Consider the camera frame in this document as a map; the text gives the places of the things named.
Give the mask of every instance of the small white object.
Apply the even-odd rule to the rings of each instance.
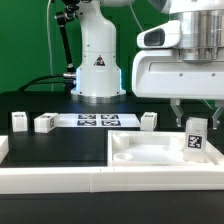
[[[157,125],[157,113],[146,112],[141,117],[141,131],[153,131]]]
[[[129,135],[125,132],[113,134],[113,146],[117,149],[127,149],[129,147]]]
[[[14,132],[27,131],[27,116],[25,112],[12,113],[12,129]]]
[[[0,163],[3,161],[9,151],[8,137],[0,136]]]
[[[48,133],[57,126],[58,120],[59,114],[45,113],[34,119],[34,130],[35,132]]]
[[[205,162],[208,120],[190,117],[186,124],[184,160]]]

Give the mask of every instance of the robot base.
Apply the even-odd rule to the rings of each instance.
[[[71,93],[71,99],[74,101],[81,101],[84,103],[92,103],[92,104],[106,104],[106,103],[115,103],[125,101],[126,99],[126,92],[119,93],[116,96],[110,97],[95,97],[95,96],[84,96],[80,94]]]

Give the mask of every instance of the white tray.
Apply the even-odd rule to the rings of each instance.
[[[122,140],[120,137],[122,135],[126,136],[126,139]],[[184,144],[185,133],[109,131],[108,165],[114,167],[215,166],[224,164],[224,156],[208,141],[206,142],[205,163],[185,161],[183,159]]]

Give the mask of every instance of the white block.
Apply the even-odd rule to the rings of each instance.
[[[190,117],[187,120],[184,160],[205,162],[207,125],[207,119]]]
[[[27,116],[25,112],[12,113],[12,128],[14,132],[27,131]]]
[[[9,151],[8,137],[0,136],[0,163],[3,161]]]
[[[157,113],[146,112],[141,117],[141,131],[153,131],[157,125]]]
[[[89,192],[89,168],[2,168],[0,194]]]
[[[45,113],[34,119],[34,130],[35,132],[48,133],[57,126],[58,120],[59,114]]]

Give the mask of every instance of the black cable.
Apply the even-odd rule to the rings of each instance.
[[[18,91],[24,92],[24,90],[26,88],[28,88],[29,86],[33,86],[33,85],[46,85],[46,84],[58,84],[58,83],[64,84],[64,82],[36,82],[36,83],[28,83],[28,84],[24,85],[23,87],[20,87],[18,89]]]
[[[31,80],[30,82],[26,83],[25,85],[21,86],[17,91],[24,91],[28,86],[42,80],[46,79],[54,79],[54,78],[63,78],[63,75],[48,75],[48,76],[42,76],[36,79]]]

